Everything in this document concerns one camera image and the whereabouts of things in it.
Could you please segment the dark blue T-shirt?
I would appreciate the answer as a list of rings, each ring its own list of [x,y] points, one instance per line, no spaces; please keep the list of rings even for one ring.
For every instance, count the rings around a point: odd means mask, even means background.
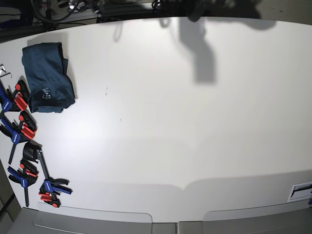
[[[34,44],[22,49],[31,113],[61,113],[75,103],[73,84],[67,76],[68,59],[61,42]]]

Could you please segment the right grey chair back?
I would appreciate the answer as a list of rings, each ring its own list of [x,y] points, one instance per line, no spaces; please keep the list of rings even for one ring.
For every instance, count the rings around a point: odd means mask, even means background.
[[[201,221],[179,222],[179,234],[310,234],[306,200],[271,206],[207,212]]]

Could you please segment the blue red bar clamp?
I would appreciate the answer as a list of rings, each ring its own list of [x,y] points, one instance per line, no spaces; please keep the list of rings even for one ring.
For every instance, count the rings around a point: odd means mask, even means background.
[[[27,142],[23,148],[23,158],[31,162],[40,162],[45,177],[39,189],[40,199],[55,208],[59,208],[61,202],[58,195],[61,193],[70,195],[72,193],[72,189],[65,186],[69,184],[69,181],[63,178],[54,179],[49,175],[43,151],[39,145]]]
[[[3,115],[1,117],[0,131],[9,137],[13,143],[8,164],[12,163],[15,149],[19,143],[28,142],[35,137],[37,131],[36,122],[27,111],[21,111],[19,114],[19,124],[10,122],[9,119]]]
[[[24,111],[28,106],[30,93],[24,80],[20,79],[15,85],[14,92],[9,89],[4,89],[2,82],[0,83],[0,117],[3,117],[6,112]]]
[[[28,187],[35,184],[38,178],[38,170],[30,161],[22,158],[19,169],[15,170],[11,166],[7,168],[10,173],[9,179],[14,183],[20,184],[24,189],[25,205],[29,207]]]

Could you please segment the top blue red bar clamp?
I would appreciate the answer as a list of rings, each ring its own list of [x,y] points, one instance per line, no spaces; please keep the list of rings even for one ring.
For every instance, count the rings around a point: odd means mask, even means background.
[[[3,117],[6,112],[24,111],[28,106],[30,93],[24,80],[20,79],[15,85],[14,92],[9,89],[4,89],[2,82],[0,83],[0,117]]]

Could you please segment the left grey chair back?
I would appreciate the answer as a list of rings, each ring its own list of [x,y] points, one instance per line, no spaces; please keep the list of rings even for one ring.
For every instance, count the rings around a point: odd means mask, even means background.
[[[154,223],[149,214],[52,206],[23,208],[10,234],[175,234],[175,223]]]

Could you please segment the metal hex key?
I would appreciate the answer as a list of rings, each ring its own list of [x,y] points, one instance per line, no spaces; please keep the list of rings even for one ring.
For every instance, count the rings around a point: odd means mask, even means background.
[[[12,75],[10,72],[7,72],[4,65],[1,64],[0,65],[0,78],[4,77],[4,76],[9,76],[10,78],[12,78]]]

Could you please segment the bottom blue red bar clamp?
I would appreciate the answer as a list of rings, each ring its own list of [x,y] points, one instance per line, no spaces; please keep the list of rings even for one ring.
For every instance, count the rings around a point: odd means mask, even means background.
[[[61,193],[70,195],[72,193],[72,189],[65,186],[69,184],[69,181],[63,178],[54,179],[49,175],[43,151],[39,145],[27,142],[23,148],[23,158],[31,162],[40,162],[45,177],[39,189],[40,199],[55,208],[59,208],[61,202],[58,195]]]

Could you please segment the grey chair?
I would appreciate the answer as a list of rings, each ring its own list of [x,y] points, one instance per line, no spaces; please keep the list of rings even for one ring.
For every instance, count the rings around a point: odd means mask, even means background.
[[[154,223],[149,214],[52,206],[23,208],[10,234],[175,234],[175,223]]]
[[[179,222],[179,234],[310,234],[306,200],[271,206],[207,212],[201,221]]]

